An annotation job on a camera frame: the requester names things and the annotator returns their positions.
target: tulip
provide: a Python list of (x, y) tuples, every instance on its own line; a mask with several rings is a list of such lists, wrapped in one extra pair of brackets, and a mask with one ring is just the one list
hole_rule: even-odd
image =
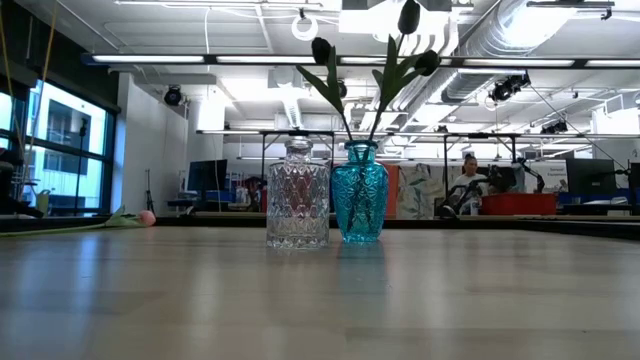
[(421, 76), (430, 76), (434, 71), (436, 71), (439, 65), (440, 56), (438, 56), (435, 51), (429, 50), (418, 58), (418, 61), (416, 61), (413, 68), (416, 70), (424, 69), (420, 74)]
[(415, 0), (407, 0), (402, 6), (400, 19), (398, 19), (398, 30), (403, 35), (410, 35), (416, 32), (420, 23), (420, 5)]
[(316, 64), (327, 65), (331, 54), (331, 44), (323, 38), (315, 38), (311, 42), (311, 53)]

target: table surface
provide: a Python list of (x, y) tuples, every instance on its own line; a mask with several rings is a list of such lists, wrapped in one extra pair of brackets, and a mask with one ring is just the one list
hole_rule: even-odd
[(0, 239), (0, 359), (640, 358), (640, 247), (389, 230), (276, 251), (264, 229)]

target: red container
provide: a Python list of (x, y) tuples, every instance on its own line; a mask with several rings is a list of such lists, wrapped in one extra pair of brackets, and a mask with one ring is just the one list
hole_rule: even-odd
[(497, 194), (482, 197), (484, 215), (555, 215), (555, 194)]

